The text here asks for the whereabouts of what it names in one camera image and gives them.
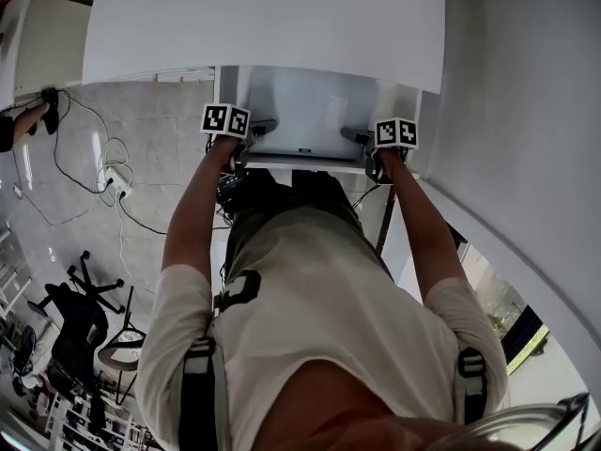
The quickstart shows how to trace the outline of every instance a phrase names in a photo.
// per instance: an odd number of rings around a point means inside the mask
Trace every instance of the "black and white marker cube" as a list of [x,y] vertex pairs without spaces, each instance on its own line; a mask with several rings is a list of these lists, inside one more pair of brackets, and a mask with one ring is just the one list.
[[251,112],[249,110],[229,103],[207,103],[203,111],[200,132],[246,139],[250,122]]
[[375,148],[418,148],[417,125],[410,120],[393,117],[376,122]]

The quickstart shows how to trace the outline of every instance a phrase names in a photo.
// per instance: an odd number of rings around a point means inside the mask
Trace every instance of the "person's right arm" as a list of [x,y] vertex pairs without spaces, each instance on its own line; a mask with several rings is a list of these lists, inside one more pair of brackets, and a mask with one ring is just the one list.
[[449,277],[465,279],[466,275],[447,223],[405,167],[398,150],[383,148],[379,156],[401,206],[417,282],[425,301],[438,282]]

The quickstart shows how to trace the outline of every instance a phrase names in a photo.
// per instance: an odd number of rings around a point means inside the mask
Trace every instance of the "hand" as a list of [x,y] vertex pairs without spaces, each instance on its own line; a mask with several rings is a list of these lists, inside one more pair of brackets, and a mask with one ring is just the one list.
[[378,156],[382,160],[386,175],[390,179],[393,178],[394,171],[404,165],[398,148],[381,148],[378,150]]
[[217,137],[213,145],[208,151],[211,155],[217,155],[221,164],[227,163],[230,155],[234,153],[236,146],[239,144],[240,139],[236,137],[230,137],[229,135],[220,135]]

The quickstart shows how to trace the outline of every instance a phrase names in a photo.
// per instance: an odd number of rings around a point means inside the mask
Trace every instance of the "tile floor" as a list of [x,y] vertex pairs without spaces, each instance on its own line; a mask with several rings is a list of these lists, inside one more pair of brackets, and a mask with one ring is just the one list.
[[[128,212],[147,226],[166,230],[185,186],[204,155],[205,138],[198,130],[203,104],[212,101],[212,82],[107,83],[74,87],[69,92],[74,99],[95,109],[105,119],[108,135],[118,137],[127,146],[128,165],[133,171],[133,192],[124,200]],[[66,111],[67,99],[62,99],[60,109],[61,114]],[[100,120],[73,104],[58,135],[58,163],[74,178],[91,186],[98,172],[99,153],[106,143]],[[55,136],[41,128],[34,137],[15,146],[14,157],[12,153],[0,154],[0,223],[9,223],[12,230],[11,236],[0,245],[0,261],[19,269],[18,282],[32,276],[34,282],[24,295],[38,301],[45,295],[45,284],[67,281],[65,270],[71,264],[77,265],[79,255],[87,250],[91,253],[89,268],[97,282],[106,284],[117,278],[126,282],[122,289],[109,293],[109,300],[125,303],[129,286],[135,286],[132,321],[144,330],[161,266],[164,237],[122,215],[121,260],[116,209],[107,207],[98,196],[89,194],[58,171],[54,144]],[[124,157],[119,145],[110,146],[109,160]],[[289,172],[274,172],[274,177],[282,183],[290,181]],[[365,176],[336,177],[351,203],[371,187]],[[16,198],[12,184],[19,181],[27,197],[52,225],[30,201]],[[378,239],[387,193],[387,188],[377,189],[358,208],[365,234],[372,242]],[[67,224],[56,225],[83,212],[83,216]],[[216,222],[220,223],[221,218],[216,216]],[[221,287],[219,268],[227,236],[226,230],[217,230],[213,235],[214,290]],[[39,328],[43,323],[29,311],[26,299],[17,302],[15,314]],[[52,304],[48,312],[57,323],[62,322]],[[122,317],[109,314],[109,318],[115,329],[120,327]]]

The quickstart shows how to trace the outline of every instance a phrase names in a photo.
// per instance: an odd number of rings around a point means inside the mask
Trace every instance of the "t-shirt sleeve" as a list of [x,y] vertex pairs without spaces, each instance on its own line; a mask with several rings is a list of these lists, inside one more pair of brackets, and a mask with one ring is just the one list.
[[175,265],[162,271],[135,391],[146,425],[166,451],[178,449],[183,359],[207,331],[211,299],[210,285],[197,269]]
[[488,381],[485,413],[495,411],[507,390],[507,364],[501,341],[470,283],[460,278],[444,279],[430,289],[424,305],[451,328],[461,348],[472,347],[482,353]]

